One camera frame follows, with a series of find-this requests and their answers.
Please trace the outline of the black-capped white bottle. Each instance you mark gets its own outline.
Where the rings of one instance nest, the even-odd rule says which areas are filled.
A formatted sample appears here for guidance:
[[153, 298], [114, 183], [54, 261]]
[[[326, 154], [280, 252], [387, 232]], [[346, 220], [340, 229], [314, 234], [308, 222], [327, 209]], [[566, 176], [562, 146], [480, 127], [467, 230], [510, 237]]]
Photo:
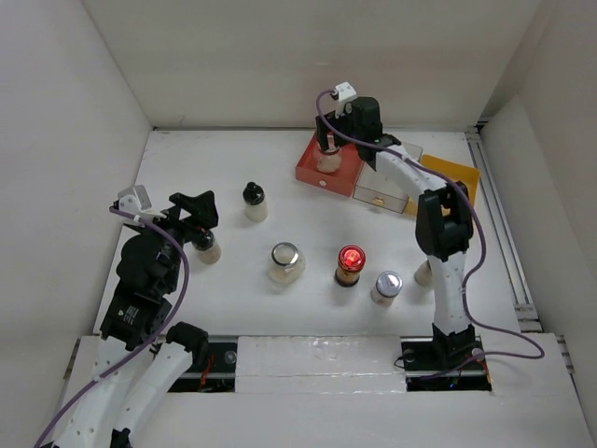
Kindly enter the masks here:
[[243, 190], [244, 212], [253, 222], [261, 222], [268, 216], [264, 189], [256, 182], [248, 182]]

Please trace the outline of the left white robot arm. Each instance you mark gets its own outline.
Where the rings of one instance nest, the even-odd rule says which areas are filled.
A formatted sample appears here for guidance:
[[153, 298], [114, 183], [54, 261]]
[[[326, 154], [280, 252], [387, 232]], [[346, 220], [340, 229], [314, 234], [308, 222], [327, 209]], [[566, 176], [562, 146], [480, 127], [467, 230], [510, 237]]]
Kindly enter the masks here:
[[184, 246], [217, 226], [215, 195], [175, 193], [169, 200], [171, 207], [156, 211], [137, 185], [110, 206], [136, 234], [120, 251], [90, 381], [50, 420], [36, 446], [131, 447], [180, 375], [207, 361], [207, 332], [173, 319], [190, 279]]

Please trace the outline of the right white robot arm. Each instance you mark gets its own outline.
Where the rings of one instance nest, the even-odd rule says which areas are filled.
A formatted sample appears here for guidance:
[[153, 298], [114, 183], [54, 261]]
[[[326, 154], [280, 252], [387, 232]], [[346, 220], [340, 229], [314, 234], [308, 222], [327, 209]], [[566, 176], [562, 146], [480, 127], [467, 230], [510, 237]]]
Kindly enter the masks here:
[[334, 100], [336, 109], [317, 116], [321, 148], [328, 148], [330, 133], [337, 147], [354, 144], [362, 161], [417, 203], [415, 238], [427, 256], [435, 297], [430, 343], [435, 364], [425, 369], [424, 377], [431, 380], [458, 371], [472, 361], [476, 342], [465, 300], [464, 268], [477, 216], [466, 186], [424, 167], [396, 137], [385, 133], [376, 99], [343, 95], [338, 89], [323, 94]]

